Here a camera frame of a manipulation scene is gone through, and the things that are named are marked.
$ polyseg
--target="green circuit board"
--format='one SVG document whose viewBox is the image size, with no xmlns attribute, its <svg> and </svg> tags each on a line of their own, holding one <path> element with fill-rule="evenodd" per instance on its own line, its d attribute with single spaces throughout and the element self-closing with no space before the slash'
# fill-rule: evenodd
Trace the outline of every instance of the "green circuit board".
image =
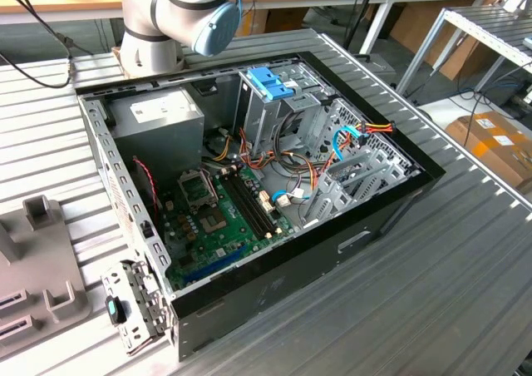
<svg viewBox="0 0 532 376">
<path fill-rule="evenodd" d="M 259 192 L 263 187 L 253 172 L 244 168 L 238 177 L 259 203 Z M 194 212 L 177 184 L 174 190 L 160 193 L 164 207 L 164 241 L 172 260 L 166 276 L 176 288 L 184 288 L 293 233 L 290 222 L 275 211 L 276 216 L 264 212 L 275 226 L 275 233 L 271 237 L 257 236 L 224 188 L 220 176 L 210 180 L 218 203 L 204 205 Z M 202 190 L 201 186 L 190 184 L 186 189 Z"/>
</svg>

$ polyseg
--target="red cable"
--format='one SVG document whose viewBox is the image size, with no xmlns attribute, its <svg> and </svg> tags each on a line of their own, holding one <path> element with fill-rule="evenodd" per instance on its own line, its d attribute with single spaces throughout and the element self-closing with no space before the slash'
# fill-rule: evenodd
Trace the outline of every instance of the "red cable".
<svg viewBox="0 0 532 376">
<path fill-rule="evenodd" d="M 146 173 L 146 176 L 148 176 L 148 180 L 150 181 L 151 194 L 153 195 L 154 221 L 155 223 L 157 223 L 157 193 L 155 192 L 155 182 L 153 181 L 153 177 L 151 176 L 150 170 L 148 170 L 148 167 L 145 166 L 142 161 L 136 159 L 135 157 L 133 157 L 133 161 L 142 167 L 142 169 Z"/>
</svg>

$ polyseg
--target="blue drive bay latch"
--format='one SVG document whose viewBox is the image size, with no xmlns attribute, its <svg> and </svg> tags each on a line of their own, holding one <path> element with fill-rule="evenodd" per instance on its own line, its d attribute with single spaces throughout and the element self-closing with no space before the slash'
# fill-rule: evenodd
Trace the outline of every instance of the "blue drive bay latch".
<svg viewBox="0 0 532 376">
<path fill-rule="evenodd" d="M 283 99 L 294 94 L 293 89 L 286 87 L 281 82 L 279 75 L 275 75 L 267 67 L 248 70 L 248 78 L 269 100 Z"/>
</svg>

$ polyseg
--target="aluminum table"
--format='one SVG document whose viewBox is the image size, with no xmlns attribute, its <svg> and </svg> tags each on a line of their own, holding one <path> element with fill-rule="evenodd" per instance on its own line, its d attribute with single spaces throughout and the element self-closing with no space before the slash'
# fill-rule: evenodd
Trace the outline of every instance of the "aluminum table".
<svg viewBox="0 0 532 376">
<path fill-rule="evenodd" d="M 500 54 L 500 57 L 476 86 L 477 91 L 482 89 L 490 80 L 505 59 L 523 67 L 528 72 L 532 72 L 532 50 L 523 44 L 526 37 L 532 36 L 532 13 L 527 17 L 517 17 L 507 13 L 500 6 L 444 8 L 426 35 L 425 41 L 421 44 L 401 82 L 399 82 L 397 86 L 399 94 L 403 94 L 410 85 L 412 78 L 416 75 L 446 22 L 454 25 L 456 31 L 434 63 L 433 68 L 435 70 L 446 61 L 458 40 L 465 35 L 470 35 Z"/>
<path fill-rule="evenodd" d="M 194 67 L 310 51 L 446 169 L 391 234 L 179 363 L 166 339 L 127 357 L 100 274 L 127 256 L 71 87 L 0 68 L 0 211 L 59 200 L 92 314 L 0 364 L 0 374 L 511 375 L 532 348 L 530 204 L 363 65 L 312 30 L 235 39 Z M 59 82 L 63 61 L 27 64 Z M 76 59 L 76 85 L 123 78 L 112 55 Z"/>
</svg>

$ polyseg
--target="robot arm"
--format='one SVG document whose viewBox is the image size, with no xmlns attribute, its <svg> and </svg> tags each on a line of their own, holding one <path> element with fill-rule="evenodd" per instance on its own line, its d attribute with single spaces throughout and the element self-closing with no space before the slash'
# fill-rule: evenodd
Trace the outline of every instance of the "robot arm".
<svg viewBox="0 0 532 376">
<path fill-rule="evenodd" d="M 122 0 L 122 7 L 121 63 L 135 77 L 177 71 L 175 41 L 204 56 L 220 53 L 240 20 L 228 0 Z"/>
</svg>

